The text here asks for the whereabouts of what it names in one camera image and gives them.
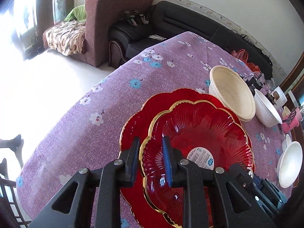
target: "purple tablecloth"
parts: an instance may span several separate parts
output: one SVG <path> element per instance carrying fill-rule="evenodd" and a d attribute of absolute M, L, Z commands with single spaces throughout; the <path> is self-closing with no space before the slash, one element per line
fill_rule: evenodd
<path fill-rule="evenodd" d="M 27 214 L 36 217 L 79 168 L 98 169 L 117 158 L 123 125 L 149 97 L 182 87 L 208 93 L 209 71 L 216 65 L 251 73 L 217 45 L 185 32 L 144 50 L 103 79 L 60 119 L 24 165 L 17 191 Z M 255 173 L 280 188 L 275 168 L 284 135 L 257 117 L 242 125 L 252 141 Z M 291 187 L 281 190 L 291 195 Z M 121 217 L 122 227 L 139 227 L 124 200 Z"/>

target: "green cushion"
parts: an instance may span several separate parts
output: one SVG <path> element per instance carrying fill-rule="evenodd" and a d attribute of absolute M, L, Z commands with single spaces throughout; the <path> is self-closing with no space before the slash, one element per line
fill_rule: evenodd
<path fill-rule="evenodd" d="M 87 13 L 84 5 L 77 6 L 72 9 L 72 11 L 64 19 L 65 22 L 78 20 L 84 22 L 87 20 Z"/>

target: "wallpaper border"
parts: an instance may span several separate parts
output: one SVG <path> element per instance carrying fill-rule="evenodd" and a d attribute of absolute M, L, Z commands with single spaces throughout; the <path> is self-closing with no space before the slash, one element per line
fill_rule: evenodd
<path fill-rule="evenodd" d="M 162 0 L 153 0 L 153 4 L 158 3 Z M 250 44 L 255 45 L 259 49 L 262 50 L 262 52 L 268 56 L 273 63 L 273 68 L 276 68 L 276 72 L 279 73 L 283 79 L 287 77 L 286 72 L 282 69 L 281 65 L 276 61 L 276 59 L 271 55 L 271 53 L 258 41 L 256 40 L 252 35 L 250 35 L 246 30 L 244 30 L 242 27 L 240 27 L 238 24 L 234 23 L 233 21 L 229 20 L 227 17 L 215 12 L 214 10 L 207 8 L 203 5 L 200 5 L 198 3 L 189 1 L 189 0 L 165 0 L 169 1 L 175 4 L 178 4 L 180 6 L 186 7 L 192 11 L 195 11 L 197 13 L 200 13 L 210 19 L 215 20 L 216 22 L 220 23 L 221 25 L 229 28 L 230 30 L 234 30 L 237 32 L 238 35 L 244 37 L 244 40 L 249 42 Z"/>

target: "floor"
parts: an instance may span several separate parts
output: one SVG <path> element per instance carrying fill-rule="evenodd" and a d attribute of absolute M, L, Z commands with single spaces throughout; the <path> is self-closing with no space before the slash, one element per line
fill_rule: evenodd
<path fill-rule="evenodd" d="M 114 71 L 107 64 L 95 68 L 50 49 L 24 62 L 11 45 L 1 51 L 0 138 L 22 135 L 24 163 L 61 116 Z M 0 162 L 3 158 L 9 179 L 15 181 L 20 173 L 15 154 L 0 149 Z"/>

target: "barcode label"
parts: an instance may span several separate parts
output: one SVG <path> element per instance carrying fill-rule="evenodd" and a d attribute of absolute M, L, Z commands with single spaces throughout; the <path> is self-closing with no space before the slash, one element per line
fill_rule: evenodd
<path fill-rule="evenodd" d="M 188 153 L 187 159 L 196 163 L 201 168 L 209 170 L 213 170 L 214 168 L 214 159 L 211 152 L 203 147 L 193 148 Z"/>
<path fill-rule="evenodd" d="M 198 153 L 195 153 L 195 155 L 193 156 L 192 160 L 194 163 L 199 159 L 199 154 Z"/>

